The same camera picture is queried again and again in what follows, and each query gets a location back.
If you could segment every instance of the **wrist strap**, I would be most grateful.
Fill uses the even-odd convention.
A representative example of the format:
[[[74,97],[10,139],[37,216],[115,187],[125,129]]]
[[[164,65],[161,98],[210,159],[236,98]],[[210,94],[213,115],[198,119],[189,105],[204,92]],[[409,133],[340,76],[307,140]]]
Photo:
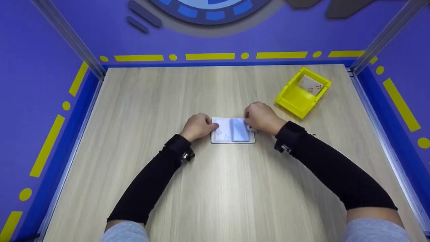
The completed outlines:
[[[184,160],[191,161],[196,156],[190,147],[191,143],[179,134],[175,134],[164,146],[178,154],[181,162]]]
[[[306,133],[302,126],[288,121],[275,136],[277,138],[275,150],[281,153],[284,151],[290,153],[296,147],[300,137]]]

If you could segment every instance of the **card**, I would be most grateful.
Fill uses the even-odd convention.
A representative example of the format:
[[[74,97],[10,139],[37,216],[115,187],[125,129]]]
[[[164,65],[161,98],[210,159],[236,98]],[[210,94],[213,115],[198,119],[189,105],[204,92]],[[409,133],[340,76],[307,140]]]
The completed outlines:
[[[297,86],[314,96],[318,95],[321,89],[324,87],[321,83],[306,75],[301,78]]]
[[[219,124],[219,128],[212,131],[212,143],[255,143],[255,134],[245,123],[243,118],[212,117],[212,123]]]

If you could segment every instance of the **card holder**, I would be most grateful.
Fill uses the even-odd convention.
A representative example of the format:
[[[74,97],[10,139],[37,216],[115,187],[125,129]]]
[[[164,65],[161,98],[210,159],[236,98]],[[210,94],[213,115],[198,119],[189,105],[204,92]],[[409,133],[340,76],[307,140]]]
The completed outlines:
[[[243,122],[244,118],[213,117],[219,128],[212,131],[212,143],[255,143],[255,134]]]

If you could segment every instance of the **aluminum frame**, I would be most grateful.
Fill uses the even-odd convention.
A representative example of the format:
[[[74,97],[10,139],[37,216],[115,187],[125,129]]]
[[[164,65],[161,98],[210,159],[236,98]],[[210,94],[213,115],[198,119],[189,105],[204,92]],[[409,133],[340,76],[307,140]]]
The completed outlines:
[[[88,67],[103,80],[106,71],[50,0],[30,0]]]
[[[351,81],[358,93],[358,96],[361,99],[361,102],[367,112],[367,115],[369,116],[370,122],[375,129],[376,135],[378,136],[378,140],[381,143],[382,148],[384,149],[385,155],[388,158],[388,161],[394,171],[394,174],[396,175],[396,178],[402,188],[402,191],[405,194],[405,197],[408,200],[408,203],[411,206],[412,211],[421,226],[421,229],[424,232],[428,233],[428,231],[430,231],[430,219],[425,212],[423,205],[418,199],[418,196],[415,193],[411,182],[409,181],[405,170],[403,169],[402,164],[397,158],[397,155],[394,152],[394,148],[391,146],[387,134],[385,133],[372,105],[370,104],[370,101],[366,93],[364,92],[358,77],[354,73],[352,73],[349,68],[347,68],[347,71],[350,74]]]
[[[69,174],[70,167],[72,166],[73,159],[75,158],[76,152],[79,148],[79,144],[81,142],[81,139],[82,139],[83,133],[85,131],[86,125],[88,124],[92,109],[94,108],[95,102],[97,101],[98,94],[100,93],[102,83],[103,82],[101,80],[98,81],[94,95],[92,96],[92,99],[91,99],[91,103],[88,107],[88,111],[85,114],[85,118],[83,120],[82,126],[79,130],[78,136],[76,137],[75,144],[73,145],[72,152],[70,153],[66,167],[64,168],[64,172],[61,176],[60,182],[58,183],[58,187],[55,190],[54,196],[52,197],[51,203],[49,204],[48,211],[46,212],[46,215],[42,221],[42,224],[40,225],[40,228],[38,231],[38,233],[40,233],[40,236],[36,241],[42,242],[45,235],[46,235],[46,231],[48,230],[48,226],[49,226],[49,223],[51,222],[52,216],[54,214],[55,207],[57,206],[58,200],[60,198],[64,184],[66,182],[67,175]]]
[[[369,64],[370,60],[379,54],[429,3],[430,0],[409,0],[373,40],[364,53],[351,65],[350,69],[352,72],[358,75]]]

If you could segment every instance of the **gray shirt sleeve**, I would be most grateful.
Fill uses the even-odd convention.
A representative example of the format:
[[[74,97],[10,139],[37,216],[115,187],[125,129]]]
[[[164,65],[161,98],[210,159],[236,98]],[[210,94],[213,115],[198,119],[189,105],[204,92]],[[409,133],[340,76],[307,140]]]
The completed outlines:
[[[410,242],[406,230],[377,218],[358,218],[347,224],[345,242]]]
[[[135,222],[121,222],[109,228],[101,242],[149,242],[145,228]],[[376,218],[359,218],[348,223],[344,242],[410,242],[399,225]]]
[[[101,238],[101,242],[149,242],[145,228],[136,222],[125,221],[110,227]]]

